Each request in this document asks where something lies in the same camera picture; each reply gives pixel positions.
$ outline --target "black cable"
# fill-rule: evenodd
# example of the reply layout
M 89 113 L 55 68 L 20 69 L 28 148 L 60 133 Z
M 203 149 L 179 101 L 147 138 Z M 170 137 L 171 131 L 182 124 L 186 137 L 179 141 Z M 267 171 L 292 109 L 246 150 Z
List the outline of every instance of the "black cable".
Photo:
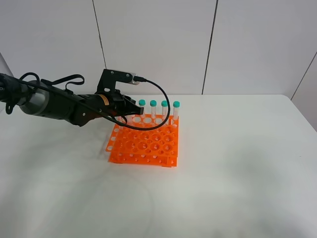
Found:
M 125 124 L 128 124 L 128 119 L 125 116 L 121 116 L 121 118 L 125 121 Z
M 62 97 L 64 97 L 64 98 L 66 98 L 66 99 L 68 99 L 68 100 L 70 100 L 70 101 L 72 101 L 72 102 L 75 102 L 75 103 L 77 103 L 77 104 L 80 104 L 81 106 L 83 106 L 83 107 L 85 107 L 85 108 L 87 108 L 87 109 L 93 111 L 94 113 L 96 113 L 96 114 L 102 116 L 103 118 L 105 118 L 105 119 L 107 119 L 107 120 L 109 120 L 109 121 L 111 121 L 111 122 L 113 122 L 113 123 L 116 123 L 116 124 L 119 125 L 119 126 L 124 126 L 124 127 L 130 128 L 130 129 L 134 129 L 134 130 L 143 130 L 143 131 L 155 130 L 155 129 L 157 129 L 157 128 L 163 126 L 163 125 L 167 122 L 167 120 L 168 120 L 168 118 L 169 118 L 169 114 L 170 114 L 170 104 L 169 104 L 169 99 L 168 99 L 168 97 L 167 97 L 167 94 L 166 94 L 166 93 L 164 92 L 164 90 L 163 90 L 160 86 L 158 86 L 156 83 L 154 83 L 154 82 L 152 82 L 152 81 L 150 81 L 150 80 L 141 78 L 141 77 L 136 77 L 136 78 L 138 78 L 138 80 L 135 80 L 135 81 L 148 82 L 148 83 L 150 83 L 150 84 L 156 86 L 156 87 L 164 94 L 165 99 L 166 99 L 166 101 L 167 101 L 168 110 L 167 110 L 166 118 L 162 121 L 161 124 L 156 125 L 156 126 L 153 126 L 153 127 L 147 127 L 147 128 L 144 128 L 144 127 L 136 127 L 136 126 L 132 126 L 132 125 L 128 125 L 128 124 L 122 123 L 122 122 L 120 122 L 120 121 L 118 121 L 118 120 L 116 120 L 116 119 L 107 117 L 107 116 L 104 115 L 104 113 L 101 113 L 101 112 L 99 112 L 98 110 L 96 110 L 96 109 L 94 109 L 94 108 L 92 108 L 92 107 L 90 107 L 90 106 L 88 106 L 88 105 L 86 105 L 86 104 L 84 104 L 84 103 L 82 103 L 82 102 L 80 102 L 80 101 L 77 101 L 77 100 L 73 99 L 73 98 L 72 98 L 71 96 L 69 96 L 68 94 L 60 93 L 60 92 L 55 91 L 55 90 L 53 90 L 53 89 L 44 87 L 44 86 L 42 86 L 42 85 L 40 85 L 40 84 L 34 84 L 34 83 L 30 83 L 30 82 L 23 81 L 23 79 L 24 79 L 26 76 L 28 76 L 28 75 L 35 76 L 36 79 L 37 79 L 37 83 L 39 82 L 38 79 L 40 79 L 40 78 L 38 77 L 38 75 L 35 74 L 35 73 L 30 72 L 30 73 L 26 73 L 26 74 L 22 75 L 22 77 L 19 79 L 21 84 L 25 84 L 25 85 L 28 85 L 28 86 L 31 86 L 31 87 L 35 87 L 35 88 L 42 89 L 42 90 L 47 91 L 47 92 L 51 92 L 51 93 L 54 93 L 54 94 L 58 94 L 58 95 L 60 95 L 60 96 L 62 96 Z
M 39 77 L 36 73 L 32 73 L 32 72 L 25 73 L 24 75 L 22 75 L 22 76 L 20 77 L 20 80 L 25 79 L 25 78 L 26 78 L 27 76 L 29 76 L 29 75 L 34 76 L 34 77 L 36 78 L 36 83 L 37 83 L 38 85 L 41 83 L 40 77 Z M 27 94 L 29 94 L 29 96 L 27 97 L 27 99 L 25 100 L 25 102 L 24 102 L 23 104 L 21 104 L 20 106 L 26 104 L 26 103 L 31 99 L 31 97 L 32 97 L 33 94 L 35 93 L 36 89 L 37 89 L 36 87 L 32 88 L 32 89 L 31 89 L 31 94 L 28 93 L 28 92 L 26 92 Z

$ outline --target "black bracket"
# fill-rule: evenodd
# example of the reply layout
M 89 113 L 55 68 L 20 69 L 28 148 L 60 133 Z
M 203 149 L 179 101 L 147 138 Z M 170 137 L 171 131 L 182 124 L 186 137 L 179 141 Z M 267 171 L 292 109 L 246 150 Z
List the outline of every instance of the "black bracket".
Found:
M 116 82 L 132 83 L 134 75 L 127 72 L 104 69 L 97 86 L 97 92 L 104 92 L 105 88 L 111 93 L 118 92 L 115 88 Z

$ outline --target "orange test tube rack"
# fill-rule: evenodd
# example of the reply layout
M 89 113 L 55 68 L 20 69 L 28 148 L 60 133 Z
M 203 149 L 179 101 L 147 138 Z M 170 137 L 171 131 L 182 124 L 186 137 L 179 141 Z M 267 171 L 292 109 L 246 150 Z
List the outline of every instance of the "orange test tube rack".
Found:
M 148 131 L 115 125 L 106 146 L 106 151 L 111 152 L 109 162 L 176 167 L 179 118 L 173 121 L 172 117 L 169 116 L 167 124 Z M 162 115 L 156 115 L 155 120 L 162 121 Z M 135 115 L 131 125 L 153 127 L 155 120 L 150 114 L 146 114 L 145 118 Z

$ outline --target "cable strap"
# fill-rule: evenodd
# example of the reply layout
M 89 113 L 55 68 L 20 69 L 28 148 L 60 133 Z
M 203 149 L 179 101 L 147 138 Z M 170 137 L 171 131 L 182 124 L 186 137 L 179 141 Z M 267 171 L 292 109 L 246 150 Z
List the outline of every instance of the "cable strap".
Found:
M 41 82 L 45 83 L 46 85 L 52 86 L 52 85 L 57 85 L 57 84 L 60 84 L 60 83 L 67 82 L 67 81 L 72 80 L 72 79 L 75 79 L 75 78 L 81 78 L 82 81 L 80 81 L 80 82 L 68 82 L 68 83 L 66 83 L 66 86 L 65 86 L 66 90 L 68 90 L 68 89 L 67 89 L 67 85 L 68 85 L 68 84 L 82 85 L 82 84 L 85 83 L 85 78 L 84 78 L 83 76 L 81 76 L 80 74 L 73 74 L 73 75 L 67 76 L 67 77 L 65 77 L 65 78 L 61 78 L 61 79 L 55 80 L 55 81 L 53 81 L 53 82 L 48 81 L 48 80 L 46 80 L 46 79 L 41 79 Z

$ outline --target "teal test tube cap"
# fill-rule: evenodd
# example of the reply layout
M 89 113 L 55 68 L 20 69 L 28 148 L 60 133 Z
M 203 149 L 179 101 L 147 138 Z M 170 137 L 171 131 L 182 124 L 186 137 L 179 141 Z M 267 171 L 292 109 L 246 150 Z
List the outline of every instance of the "teal test tube cap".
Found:
M 150 106 L 151 107 L 156 107 L 157 106 L 157 102 L 155 100 L 151 100 L 150 101 Z
M 140 105 L 141 107 L 145 106 L 145 100 L 141 99 L 141 100 L 139 101 L 139 105 Z
M 167 107 L 167 101 L 162 101 L 161 105 L 162 107 Z
M 173 103 L 173 107 L 179 108 L 179 106 L 180 106 L 179 101 L 175 101 L 175 102 Z

